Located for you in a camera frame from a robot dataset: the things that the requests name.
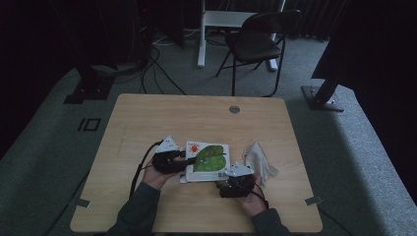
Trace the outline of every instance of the white tissue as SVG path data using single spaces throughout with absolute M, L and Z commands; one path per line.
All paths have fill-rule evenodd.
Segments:
M 268 163 L 267 156 L 258 142 L 254 142 L 243 154 L 243 158 L 245 159 L 246 166 L 251 167 L 255 173 L 262 176 L 263 185 L 269 177 L 274 177 L 278 174 L 278 170 Z

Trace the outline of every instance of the black chair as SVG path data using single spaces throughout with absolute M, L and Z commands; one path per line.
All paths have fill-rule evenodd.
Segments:
M 225 42 L 229 51 L 215 76 L 218 77 L 222 69 L 233 68 L 232 95 L 234 96 L 236 67 L 258 64 L 254 68 L 256 70 L 264 61 L 279 58 L 275 88 L 272 93 L 265 95 L 273 96 L 278 88 L 282 58 L 285 52 L 285 38 L 297 28 L 300 19 L 301 12 L 298 10 L 258 13 L 248 18 L 238 32 L 226 35 Z M 276 33 L 276 41 L 271 38 L 272 33 Z M 230 54 L 233 54 L 233 66 L 225 67 L 224 64 Z

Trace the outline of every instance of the green leaf picture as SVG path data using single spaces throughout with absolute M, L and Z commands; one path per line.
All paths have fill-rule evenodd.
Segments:
M 194 172 L 196 171 L 217 171 L 224 168 L 226 158 L 223 156 L 224 149 L 222 146 L 204 147 L 196 155 Z

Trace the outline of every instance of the chair backrest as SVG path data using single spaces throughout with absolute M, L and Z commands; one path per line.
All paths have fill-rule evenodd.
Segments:
M 298 27 L 301 12 L 298 10 L 284 12 L 257 13 L 243 23 L 241 30 L 254 30 L 265 33 L 289 33 Z

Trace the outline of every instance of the sleeve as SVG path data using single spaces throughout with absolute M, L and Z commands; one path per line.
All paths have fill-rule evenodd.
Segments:
M 278 212 L 274 208 L 267 209 L 252 216 L 255 234 L 262 236 L 291 236 L 289 230 L 282 225 Z
M 116 223 L 106 236 L 150 235 L 155 222 L 160 191 L 141 182 L 132 198 L 117 215 Z

